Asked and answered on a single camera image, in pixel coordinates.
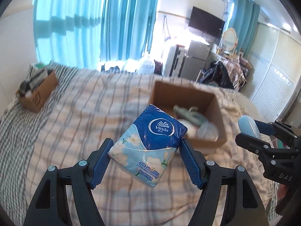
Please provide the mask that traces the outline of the plaid beige blanket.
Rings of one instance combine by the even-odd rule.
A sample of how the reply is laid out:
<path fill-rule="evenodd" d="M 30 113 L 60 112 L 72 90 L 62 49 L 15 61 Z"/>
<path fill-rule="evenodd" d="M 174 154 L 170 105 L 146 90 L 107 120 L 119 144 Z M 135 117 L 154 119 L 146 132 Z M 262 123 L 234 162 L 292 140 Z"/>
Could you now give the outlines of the plaid beige blanket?
<path fill-rule="evenodd" d="M 40 130 L 27 169 L 26 201 L 50 165 L 71 167 L 97 150 L 106 138 L 117 140 L 147 107 L 157 76 L 79 71 Z M 259 119 L 257 108 L 233 90 L 197 84 L 216 95 L 227 142 L 208 158 L 220 166 L 243 165 L 258 189 L 264 206 L 274 206 L 276 188 L 263 177 L 256 155 L 236 145 L 238 119 Z M 200 191 L 187 174 L 180 155 L 154 188 L 142 185 L 110 163 L 93 197 L 106 225 L 187 225 Z"/>

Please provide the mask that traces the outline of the light green clothes hanger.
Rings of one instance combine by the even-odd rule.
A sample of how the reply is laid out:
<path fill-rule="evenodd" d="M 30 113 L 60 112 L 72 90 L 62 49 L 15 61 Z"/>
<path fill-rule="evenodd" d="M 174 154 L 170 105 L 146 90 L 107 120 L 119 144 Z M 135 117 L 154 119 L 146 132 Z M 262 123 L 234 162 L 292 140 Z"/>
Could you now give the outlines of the light green clothes hanger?
<path fill-rule="evenodd" d="M 198 107 L 190 107 L 189 109 L 174 105 L 173 112 L 177 117 L 189 121 L 195 126 L 201 126 L 205 122 L 208 122 L 207 118 L 198 112 Z"/>

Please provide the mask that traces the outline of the white plastic bag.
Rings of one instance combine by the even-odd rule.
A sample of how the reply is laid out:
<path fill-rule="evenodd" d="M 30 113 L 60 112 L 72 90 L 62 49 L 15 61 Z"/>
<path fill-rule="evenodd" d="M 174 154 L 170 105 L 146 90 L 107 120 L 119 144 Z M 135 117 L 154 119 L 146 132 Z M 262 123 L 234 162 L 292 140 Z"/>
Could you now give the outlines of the white plastic bag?
<path fill-rule="evenodd" d="M 153 60 L 139 60 L 138 74 L 151 75 L 155 71 L 155 62 Z"/>

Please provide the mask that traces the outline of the silver mini fridge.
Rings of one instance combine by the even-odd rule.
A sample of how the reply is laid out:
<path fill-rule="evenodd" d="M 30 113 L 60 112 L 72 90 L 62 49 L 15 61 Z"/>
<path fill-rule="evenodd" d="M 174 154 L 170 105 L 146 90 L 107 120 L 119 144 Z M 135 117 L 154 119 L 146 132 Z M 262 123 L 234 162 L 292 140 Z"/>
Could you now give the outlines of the silver mini fridge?
<path fill-rule="evenodd" d="M 181 78 L 196 81 L 199 72 L 205 67 L 210 52 L 210 45 L 199 41 L 191 41 L 181 72 Z"/>

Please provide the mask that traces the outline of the blue curtain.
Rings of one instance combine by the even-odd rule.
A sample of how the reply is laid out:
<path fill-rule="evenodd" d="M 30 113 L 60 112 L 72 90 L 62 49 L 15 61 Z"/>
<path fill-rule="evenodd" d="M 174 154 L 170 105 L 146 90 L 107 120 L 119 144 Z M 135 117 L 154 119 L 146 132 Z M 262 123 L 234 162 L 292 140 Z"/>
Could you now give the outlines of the blue curtain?
<path fill-rule="evenodd" d="M 100 60 L 139 60 L 151 50 L 158 0 L 103 0 Z"/>
<path fill-rule="evenodd" d="M 104 0 L 33 0 L 39 62 L 96 69 Z"/>

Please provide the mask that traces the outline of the pale blue oval case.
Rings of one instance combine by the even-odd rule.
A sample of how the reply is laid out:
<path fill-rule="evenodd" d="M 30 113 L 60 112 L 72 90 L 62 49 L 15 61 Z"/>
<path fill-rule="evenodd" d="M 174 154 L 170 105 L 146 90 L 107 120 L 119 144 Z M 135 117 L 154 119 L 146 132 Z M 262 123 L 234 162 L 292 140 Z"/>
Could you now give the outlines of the pale blue oval case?
<path fill-rule="evenodd" d="M 252 136 L 257 139 L 261 139 L 260 131 L 255 123 L 254 119 L 252 119 L 248 115 L 242 115 L 238 120 L 238 127 L 240 132 L 249 136 Z"/>

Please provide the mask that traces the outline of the blue Vinda tissue pack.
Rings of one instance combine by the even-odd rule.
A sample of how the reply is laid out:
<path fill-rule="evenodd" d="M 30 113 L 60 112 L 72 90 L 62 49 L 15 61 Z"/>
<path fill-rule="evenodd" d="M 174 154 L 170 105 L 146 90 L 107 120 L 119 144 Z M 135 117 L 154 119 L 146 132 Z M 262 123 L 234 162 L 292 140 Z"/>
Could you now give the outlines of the blue Vinda tissue pack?
<path fill-rule="evenodd" d="M 155 187 L 188 129 L 150 104 L 110 148 L 108 155 L 140 183 Z"/>

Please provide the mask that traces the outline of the middle blue curtain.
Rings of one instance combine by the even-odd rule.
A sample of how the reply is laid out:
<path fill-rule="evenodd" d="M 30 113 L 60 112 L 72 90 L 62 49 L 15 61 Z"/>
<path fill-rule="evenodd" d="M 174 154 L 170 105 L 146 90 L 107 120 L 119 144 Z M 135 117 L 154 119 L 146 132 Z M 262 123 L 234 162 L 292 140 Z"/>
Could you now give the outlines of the middle blue curtain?
<path fill-rule="evenodd" d="M 158 0 L 103 0 L 100 60 L 139 60 L 151 50 Z"/>

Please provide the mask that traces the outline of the white sliding wardrobe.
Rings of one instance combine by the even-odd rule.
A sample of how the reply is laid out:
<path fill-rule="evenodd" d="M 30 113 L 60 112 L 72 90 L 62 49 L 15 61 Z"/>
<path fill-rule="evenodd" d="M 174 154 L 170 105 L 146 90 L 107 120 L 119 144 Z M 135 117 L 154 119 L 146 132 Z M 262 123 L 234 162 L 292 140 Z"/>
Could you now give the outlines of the white sliding wardrobe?
<path fill-rule="evenodd" d="M 288 107 L 300 80 L 300 41 L 258 23 L 247 61 L 252 70 L 241 92 L 265 121 L 274 121 Z"/>

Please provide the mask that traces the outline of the oval vanity mirror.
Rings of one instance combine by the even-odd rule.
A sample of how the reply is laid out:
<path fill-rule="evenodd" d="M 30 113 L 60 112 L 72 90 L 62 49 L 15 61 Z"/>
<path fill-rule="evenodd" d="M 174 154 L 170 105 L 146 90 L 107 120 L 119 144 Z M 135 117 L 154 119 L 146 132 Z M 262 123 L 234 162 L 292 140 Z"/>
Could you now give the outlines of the oval vanity mirror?
<path fill-rule="evenodd" d="M 238 44 L 238 37 L 235 29 L 233 27 L 228 28 L 223 32 L 221 38 L 221 46 L 225 49 L 225 51 L 232 51 L 236 48 Z"/>

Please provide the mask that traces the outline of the dark jacket on chair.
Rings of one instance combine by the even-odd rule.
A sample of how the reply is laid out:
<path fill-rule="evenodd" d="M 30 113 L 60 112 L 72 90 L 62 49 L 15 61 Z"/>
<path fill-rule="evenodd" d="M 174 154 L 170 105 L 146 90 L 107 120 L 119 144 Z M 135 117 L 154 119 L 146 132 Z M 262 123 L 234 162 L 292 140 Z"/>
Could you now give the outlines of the dark jacket on chair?
<path fill-rule="evenodd" d="M 198 80 L 199 83 L 234 90 L 226 67 L 220 62 L 211 62 L 210 67 Z"/>

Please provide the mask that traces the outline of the right teal curtain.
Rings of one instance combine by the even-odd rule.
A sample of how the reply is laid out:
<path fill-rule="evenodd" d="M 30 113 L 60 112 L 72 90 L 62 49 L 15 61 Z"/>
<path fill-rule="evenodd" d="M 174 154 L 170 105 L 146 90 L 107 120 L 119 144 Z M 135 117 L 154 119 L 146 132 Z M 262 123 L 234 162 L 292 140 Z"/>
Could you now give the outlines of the right teal curtain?
<path fill-rule="evenodd" d="M 236 31 L 236 53 L 243 52 L 247 57 L 257 28 L 260 6 L 254 0 L 233 0 L 233 3 L 234 10 L 229 27 Z"/>

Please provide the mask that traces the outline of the large open cardboard box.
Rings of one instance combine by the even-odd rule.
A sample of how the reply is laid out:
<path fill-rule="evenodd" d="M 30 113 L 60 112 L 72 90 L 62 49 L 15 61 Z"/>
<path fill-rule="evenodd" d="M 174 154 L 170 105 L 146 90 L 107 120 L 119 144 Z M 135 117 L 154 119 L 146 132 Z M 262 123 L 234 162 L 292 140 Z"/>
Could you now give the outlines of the large open cardboard box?
<path fill-rule="evenodd" d="M 156 81 L 150 104 L 184 124 L 186 137 L 194 148 L 207 153 L 227 141 L 226 129 L 215 94 L 161 81 Z"/>

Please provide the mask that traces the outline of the plaid shirt on chair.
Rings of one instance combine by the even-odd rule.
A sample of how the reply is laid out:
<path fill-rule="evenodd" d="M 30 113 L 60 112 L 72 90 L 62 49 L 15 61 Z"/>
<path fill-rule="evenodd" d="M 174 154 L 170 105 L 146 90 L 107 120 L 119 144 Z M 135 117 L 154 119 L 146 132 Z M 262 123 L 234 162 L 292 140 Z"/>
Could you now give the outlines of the plaid shirt on chair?
<path fill-rule="evenodd" d="M 234 90 L 236 92 L 240 91 L 240 89 L 246 83 L 246 78 L 244 76 L 243 70 L 240 67 L 240 64 L 233 60 L 223 60 L 222 64 L 227 70 Z"/>

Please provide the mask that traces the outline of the black wall television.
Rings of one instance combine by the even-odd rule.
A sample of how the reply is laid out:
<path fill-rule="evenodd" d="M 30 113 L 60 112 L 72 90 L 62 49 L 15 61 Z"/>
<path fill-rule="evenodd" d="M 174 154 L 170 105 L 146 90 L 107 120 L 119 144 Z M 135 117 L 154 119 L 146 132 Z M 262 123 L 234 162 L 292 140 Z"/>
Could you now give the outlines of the black wall television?
<path fill-rule="evenodd" d="M 192 7 L 188 27 L 202 31 L 214 38 L 220 39 L 225 21 L 201 10 L 195 6 Z"/>

